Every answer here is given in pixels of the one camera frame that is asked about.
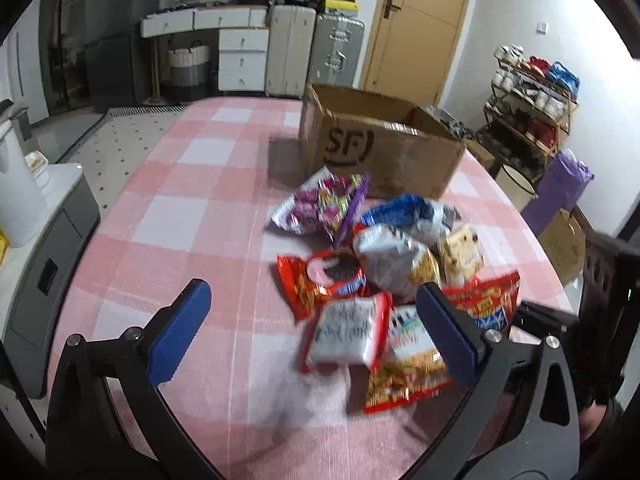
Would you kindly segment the yellow cracker biscuit packet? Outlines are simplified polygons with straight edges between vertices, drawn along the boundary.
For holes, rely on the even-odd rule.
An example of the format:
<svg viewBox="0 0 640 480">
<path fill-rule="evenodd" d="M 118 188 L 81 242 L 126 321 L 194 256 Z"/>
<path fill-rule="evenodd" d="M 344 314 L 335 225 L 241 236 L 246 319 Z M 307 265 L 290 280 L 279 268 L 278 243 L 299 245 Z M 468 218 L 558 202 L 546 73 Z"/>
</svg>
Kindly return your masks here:
<svg viewBox="0 0 640 480">
<path fill-rule="evenodd" d="M 463 286 L 484 268 L 480 238 L 472 226 L 460 226 L 442 238 L 438 242 L 438 251 L 446 284 L 450 287 Z"/>
</svg>

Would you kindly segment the white purple snack bag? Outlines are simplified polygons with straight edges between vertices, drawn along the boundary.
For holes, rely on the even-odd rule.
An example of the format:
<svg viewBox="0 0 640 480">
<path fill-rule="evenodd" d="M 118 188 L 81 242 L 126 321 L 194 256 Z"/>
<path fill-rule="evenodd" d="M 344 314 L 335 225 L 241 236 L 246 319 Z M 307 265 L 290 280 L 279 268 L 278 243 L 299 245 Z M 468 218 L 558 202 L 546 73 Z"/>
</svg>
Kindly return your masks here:
<svg viewBox="0 0 640 480">
<path fill-rule="evenodd" d="M 368 281 L 400 301 L 413 301 L 426 283 L 442 284 L 431 249 L 400 229 L 384 224 L 364 228 L 352 240 L 352 250 Z"/>
</svg>

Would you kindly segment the red snack bag black circle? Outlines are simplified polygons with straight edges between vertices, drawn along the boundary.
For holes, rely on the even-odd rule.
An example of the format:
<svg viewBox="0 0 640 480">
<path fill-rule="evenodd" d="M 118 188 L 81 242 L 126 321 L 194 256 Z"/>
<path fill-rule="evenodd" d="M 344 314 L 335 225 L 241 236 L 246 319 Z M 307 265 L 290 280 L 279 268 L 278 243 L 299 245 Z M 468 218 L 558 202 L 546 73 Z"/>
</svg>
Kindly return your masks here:
<svg viewBox="0 0 640 480">
<path fill-rule="evenodd" d="M 350 249 L 324 250 L 304 259 L 277 256 L 278 277 L 295 322 L 311 318 L 334 300 L 363 297 L 367 277 Z"/>
</svg>

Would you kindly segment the red orange snack bag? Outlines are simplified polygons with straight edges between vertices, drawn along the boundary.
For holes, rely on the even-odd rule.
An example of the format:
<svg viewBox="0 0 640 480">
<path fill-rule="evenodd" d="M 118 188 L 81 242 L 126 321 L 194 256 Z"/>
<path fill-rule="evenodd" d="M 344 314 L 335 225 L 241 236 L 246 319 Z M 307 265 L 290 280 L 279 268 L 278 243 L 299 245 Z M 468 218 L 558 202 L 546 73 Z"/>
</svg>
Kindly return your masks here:
<svg viewBox="0 0 640 480">
<path fill-rule="evenodd" d="M 508 336 L 518 308 L 520 285 L 520 274 L 513 271 L 486 280 L 474 276 L 466 284 L 446 287 L 442 292 L 481 330 L 498 330 Z"/>
</svg>

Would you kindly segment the white red-edged snack packet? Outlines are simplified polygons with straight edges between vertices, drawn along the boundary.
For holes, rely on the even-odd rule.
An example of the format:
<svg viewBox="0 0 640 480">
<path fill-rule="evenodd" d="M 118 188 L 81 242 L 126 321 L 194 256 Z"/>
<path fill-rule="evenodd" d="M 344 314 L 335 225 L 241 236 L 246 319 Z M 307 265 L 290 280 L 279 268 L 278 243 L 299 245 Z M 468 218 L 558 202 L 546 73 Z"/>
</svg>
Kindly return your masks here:
<svg viewBox="0 0 640 480">
<path fill-rule="evenodd" d="M 326 304 L 311 324 L 299 369 L 361 365 L 375 370 L 386 348 L 393 296 L 379 292 Z"/>
</svg>

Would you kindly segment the small cardboard box on floor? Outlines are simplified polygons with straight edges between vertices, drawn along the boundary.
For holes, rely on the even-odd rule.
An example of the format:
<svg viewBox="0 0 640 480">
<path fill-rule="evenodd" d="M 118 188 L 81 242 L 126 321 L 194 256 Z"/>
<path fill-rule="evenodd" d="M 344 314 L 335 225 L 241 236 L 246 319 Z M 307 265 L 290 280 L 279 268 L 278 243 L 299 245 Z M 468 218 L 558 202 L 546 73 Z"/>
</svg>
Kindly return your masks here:
<svg viewBox="0 0 640 480">
<path fill-rule="evenodd" d="M 538 240 L 561 284 L 566 286 L 576 280 L 585 263 L 585 233 L 576 218 L 560 209 Z"/>
</svg>

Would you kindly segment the pink checkered tablecloth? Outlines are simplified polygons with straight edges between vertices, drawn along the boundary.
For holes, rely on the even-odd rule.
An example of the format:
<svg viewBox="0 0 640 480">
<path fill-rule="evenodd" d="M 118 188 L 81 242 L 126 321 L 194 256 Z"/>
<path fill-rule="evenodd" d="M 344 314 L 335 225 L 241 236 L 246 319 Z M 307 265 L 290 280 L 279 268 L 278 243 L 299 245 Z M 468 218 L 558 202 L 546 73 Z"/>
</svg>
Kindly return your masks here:
<svg viewBox="0 0 640 480">
<path fill-rule="evenodd" d="M 432 283 L 530 345 L 568 310 L 495 180 L 429 112 L 346 88 L 210 99 L 152 149 L 56 329 L 55 478 L 400 479 L 470 402 L 416 314 Z"/>
</svg>

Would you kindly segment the grey white side cabinet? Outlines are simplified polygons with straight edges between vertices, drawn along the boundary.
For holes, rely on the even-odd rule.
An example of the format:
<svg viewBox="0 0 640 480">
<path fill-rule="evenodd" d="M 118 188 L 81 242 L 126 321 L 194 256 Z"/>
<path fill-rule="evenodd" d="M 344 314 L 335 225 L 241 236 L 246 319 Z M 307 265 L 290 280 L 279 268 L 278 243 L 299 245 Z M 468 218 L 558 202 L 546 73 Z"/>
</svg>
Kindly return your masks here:
<svg viewBox="0 0 640 480">
<path fill-rule="evenodd" d="M 77 162 L 48 167 L 46 216 L 1 265 L 1 342 L 31 399 L 47 391 L 53 336 L 70 282 L 101 216 Z"/>
</svg>

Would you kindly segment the dotted floor rug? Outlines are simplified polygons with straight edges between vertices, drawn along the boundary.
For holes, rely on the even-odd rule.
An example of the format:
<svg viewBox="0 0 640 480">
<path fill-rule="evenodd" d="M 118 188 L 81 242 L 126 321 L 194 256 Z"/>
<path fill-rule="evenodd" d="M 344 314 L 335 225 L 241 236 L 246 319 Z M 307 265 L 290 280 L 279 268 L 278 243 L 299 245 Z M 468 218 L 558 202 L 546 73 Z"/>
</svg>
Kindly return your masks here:
<svg viewBox="0 0 640 480">
<path fill-rule="evenodd" d="M 82 167 L 104 219 L 126 183 L 187 105 L 114 107 L 60 159 Z"/>
</svg>

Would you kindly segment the brown SF cardboard box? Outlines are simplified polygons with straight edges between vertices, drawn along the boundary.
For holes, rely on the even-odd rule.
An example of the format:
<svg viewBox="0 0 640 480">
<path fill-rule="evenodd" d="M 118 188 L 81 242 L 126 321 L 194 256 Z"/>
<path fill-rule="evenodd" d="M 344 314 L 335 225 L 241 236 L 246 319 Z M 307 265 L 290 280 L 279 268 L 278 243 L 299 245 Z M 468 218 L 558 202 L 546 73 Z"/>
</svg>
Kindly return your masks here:
<svg viewBox="0 0 640 480">
<path fill-rule="evenodd" d="M 369 195 L 438 200 L 465 145 L 422 107 L 349 87 L 308 84 L 299 127 L 306 174 L 370 174 Z"/>
</svg>

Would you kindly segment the white drawer desk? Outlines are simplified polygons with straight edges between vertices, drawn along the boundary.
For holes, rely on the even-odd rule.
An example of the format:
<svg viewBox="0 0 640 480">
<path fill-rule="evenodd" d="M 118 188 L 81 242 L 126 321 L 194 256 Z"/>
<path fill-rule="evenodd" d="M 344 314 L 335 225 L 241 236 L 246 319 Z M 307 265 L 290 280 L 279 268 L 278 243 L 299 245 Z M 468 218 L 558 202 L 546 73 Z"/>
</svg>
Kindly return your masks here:
<svg viewBox="0 0 640 480">
<path fill-rule="evenodd" d="M 265 6 L 210 6 L 148 15 L 141 21 L 146 39 L 216 32 L 218 90 L 264 92 L 270 30 Z"/>
</svg>

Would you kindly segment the beige suitcase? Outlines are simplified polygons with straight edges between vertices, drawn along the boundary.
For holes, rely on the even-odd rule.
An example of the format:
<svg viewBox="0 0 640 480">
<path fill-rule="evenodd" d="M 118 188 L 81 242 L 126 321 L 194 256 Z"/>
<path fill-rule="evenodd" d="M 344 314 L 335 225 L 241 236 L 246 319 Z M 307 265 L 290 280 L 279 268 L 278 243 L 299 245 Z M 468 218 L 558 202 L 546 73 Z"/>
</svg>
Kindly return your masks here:
<svg viewBox="0 0 640 480">
<path fill-rule="evenodd" d="M 307 84 L 317 13 L 306 6 L 277 4 L 268 13 L 265 92 L 300 98 Z"/>
</svg>

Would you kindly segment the silver suitcase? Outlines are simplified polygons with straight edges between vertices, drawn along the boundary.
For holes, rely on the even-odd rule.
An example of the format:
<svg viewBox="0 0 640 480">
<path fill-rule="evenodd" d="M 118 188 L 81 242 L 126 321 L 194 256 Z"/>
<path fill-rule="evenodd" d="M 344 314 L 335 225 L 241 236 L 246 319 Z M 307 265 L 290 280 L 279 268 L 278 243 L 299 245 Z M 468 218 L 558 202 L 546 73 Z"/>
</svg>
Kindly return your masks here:
<svg viewBox="0 0 640 480">
<path fill-rule="evenodd" d="M 346 16 L 319 14 L 308 70 L 310 84 L 351 87 L 364 36 L 364 23 Z"/>
</svg>

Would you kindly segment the dark grey refrigerator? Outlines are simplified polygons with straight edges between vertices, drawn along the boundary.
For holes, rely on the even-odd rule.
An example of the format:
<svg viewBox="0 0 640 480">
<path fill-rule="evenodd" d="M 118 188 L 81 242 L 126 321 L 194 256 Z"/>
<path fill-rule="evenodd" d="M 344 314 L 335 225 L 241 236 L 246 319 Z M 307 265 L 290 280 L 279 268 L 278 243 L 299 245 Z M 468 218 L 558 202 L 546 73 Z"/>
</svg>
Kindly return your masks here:
<svg viewBox="0 0 640 480">
<path fill-rule="evenodd" d="M 152 94 L 151 47 L 141 23 L 160 0 L 86 0 L 90 101 L 99 113 L 142 104 Z"/>
</svg>

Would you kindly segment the wooden door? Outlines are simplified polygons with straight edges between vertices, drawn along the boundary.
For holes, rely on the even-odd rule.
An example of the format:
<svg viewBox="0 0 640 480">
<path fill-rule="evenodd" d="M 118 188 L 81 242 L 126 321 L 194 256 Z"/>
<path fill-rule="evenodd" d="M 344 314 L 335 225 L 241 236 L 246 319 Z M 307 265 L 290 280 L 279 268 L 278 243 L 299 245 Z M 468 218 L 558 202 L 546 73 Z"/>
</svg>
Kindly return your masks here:
<svg viewBox="0 0 640 480">
<path fill-rule="evenodd" d="M 360 87 L 420 105 L 442 94 L 469 0 L 378 0 Z"/>
</svg>

